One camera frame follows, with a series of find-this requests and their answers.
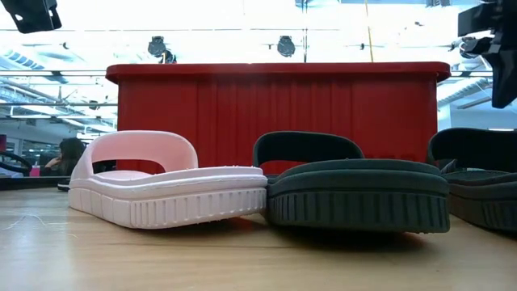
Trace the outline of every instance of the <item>wooden table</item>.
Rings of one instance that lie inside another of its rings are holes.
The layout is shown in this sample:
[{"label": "wooden table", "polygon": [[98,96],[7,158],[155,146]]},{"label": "wooden table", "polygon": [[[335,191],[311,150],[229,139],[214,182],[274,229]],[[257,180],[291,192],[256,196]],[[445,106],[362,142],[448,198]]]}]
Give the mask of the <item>wooden table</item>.
[{"label": "wooden table", "polygon": [[128,230],[54,189],[0,192],[0,290],[517,290],[517,238],[277,230],[260,217]]}]

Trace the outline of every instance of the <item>dark hair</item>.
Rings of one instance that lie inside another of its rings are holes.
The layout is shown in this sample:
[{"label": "dark hair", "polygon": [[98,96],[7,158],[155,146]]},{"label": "dark hair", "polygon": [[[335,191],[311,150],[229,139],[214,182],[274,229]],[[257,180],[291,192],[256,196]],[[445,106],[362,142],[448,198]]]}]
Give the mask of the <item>dark hair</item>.
[{"label": "dark hair", "polygon": [[64,139],[59,144],[59,148],[61,149],[60,172],[62,175],[72,175],[85,146],[80,139],[72,137]]}]

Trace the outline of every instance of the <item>red container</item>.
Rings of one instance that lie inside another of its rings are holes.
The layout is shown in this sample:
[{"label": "red container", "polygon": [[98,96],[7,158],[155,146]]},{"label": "red container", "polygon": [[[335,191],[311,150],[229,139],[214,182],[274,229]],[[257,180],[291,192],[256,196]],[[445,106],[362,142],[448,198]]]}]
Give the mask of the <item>red container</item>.
[{"label": "red container", "polygon": [[[436,83],[449,76],[449,65],[439,62],[107,69],[107,79],[119,84],[118,129],[180,134],[196,148],[200,167],[249,166],[257,138],[276,130],[333,133],[369,158],[423,162],[437,130]],[[148,162],[120,167],[160,171]]]}]

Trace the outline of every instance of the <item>woman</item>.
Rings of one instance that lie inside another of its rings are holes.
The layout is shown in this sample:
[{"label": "woman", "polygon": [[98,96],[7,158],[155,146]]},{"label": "woman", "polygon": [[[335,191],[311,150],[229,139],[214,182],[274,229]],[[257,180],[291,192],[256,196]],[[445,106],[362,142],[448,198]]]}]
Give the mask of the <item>woman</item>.
[{"label": "woman", "polygon": [[67,138],[59,144],[61,153],[53,158],[43,169],[40,176],[70,176],[85,149],[81,140],[76,137]]}]

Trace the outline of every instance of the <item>dark gray slide sandal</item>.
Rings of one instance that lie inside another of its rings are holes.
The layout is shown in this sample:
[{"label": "dark gray slide sandal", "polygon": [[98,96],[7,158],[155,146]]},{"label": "dark gray slide sandal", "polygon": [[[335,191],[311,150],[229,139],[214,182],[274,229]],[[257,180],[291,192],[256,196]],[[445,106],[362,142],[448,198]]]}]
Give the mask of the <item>dark gray slide sandal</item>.
[{"label": "dark gray slide sandal", "polygon": [[450,212],[474,225],[517,231],[517,133],[445,129],[429,143],[450,184]]},{"label": "dark gray slide sandal", "polygon": [[449,230],[447,181],[420,162],[366,159],[345,137],[273,132],[254,146],[254,166],[306,162],[270,175],[267,218],[280,226],[380,232]]}]

